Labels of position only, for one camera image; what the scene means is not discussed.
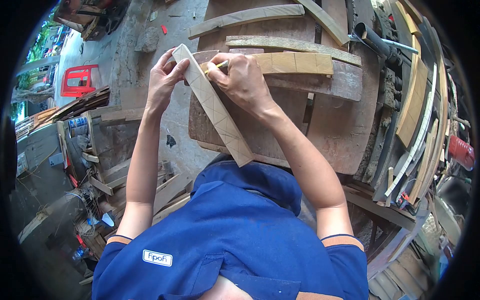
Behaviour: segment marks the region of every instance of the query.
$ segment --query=red container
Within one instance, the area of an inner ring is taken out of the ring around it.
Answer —
[[[448,153],[465,169],[468,171],[473,170],[473,166],[475,164],[475,153],[473,152],[472,146],[465,143],[460,138],[452,135],[450,136]]]

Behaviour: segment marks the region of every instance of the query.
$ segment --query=workbench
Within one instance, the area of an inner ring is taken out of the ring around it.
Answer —
[[[290,0],[210,0],[204,20],[246,9],[292,4]],[[226,36],[275,36],[315,42],[315,20],[308,14],[302,18],[260,21],[240,26],[222,28],[201,36],[197,51],[220,50],[228,52]],[[265,52],[281,52],[265,48]],[[313,107],[308,106],[308,93],[270,87],[272,98],[299,128],[307,128],[306,136],[320,150],[338,173],[355,174],[363,158],[378,94],[378,58],[373,51],[358,43],[351,53],[362,59],[363,90],[359,102],[344,101],[317,94]],[[215,86],[216,92],[232,116],[254,159],[273,165],[289,167],[280,146],[267,128],[246,111],[239,108]],[[203,148],[227,152],[224,143],[205,114],[196,96],[192,94],[189,113],[189,136]]]

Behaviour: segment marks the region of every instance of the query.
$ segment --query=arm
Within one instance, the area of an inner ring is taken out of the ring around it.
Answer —
[[[118,235],[134,239],[152,225],[156,192],[160,120],[175,84],[183,79],[189,61],[167,62],[175,48],[162,55],[150,71],[148,98],[138,129],[127,177],[127,204]]]
[[[229,60],[228,75],[215,65]],[[353,235],[347,201],[332,167],[270,95],[256,60],[220,53],[208,63],[208,76],[233,102],[252,114],[274,135],[301,190],[316,209],[317,236]]]

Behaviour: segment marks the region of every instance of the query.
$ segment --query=tree trunk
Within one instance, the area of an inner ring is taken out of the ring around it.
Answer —
[[[40,92],[14,89],[12,92],[12,100],[10,102],[15,103],[15,102],[30,101],[33,104],[38,104],[47,100],[50,97],[53,98],[54,95],[55,95],[54,87],[48,88]]]

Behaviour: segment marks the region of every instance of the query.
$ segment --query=hand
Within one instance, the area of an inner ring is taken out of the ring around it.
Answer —
[[[217,64],[228,60],[228,75]],[[218,53],[207,64],[208,77],[238,106],[257,119],[280,108],[270,95],[262,70],[252,56]]]
[[[178,64],[173,60],[167,62],[172,57],[175,48],[168,50],[150,70],[150,82],[148,83],[148,97],[145,109],[159,112],[162,114],[170,103],[175,84],[180,80],[185,80],[183,73],[187,69],[190,61],[181,60]]]

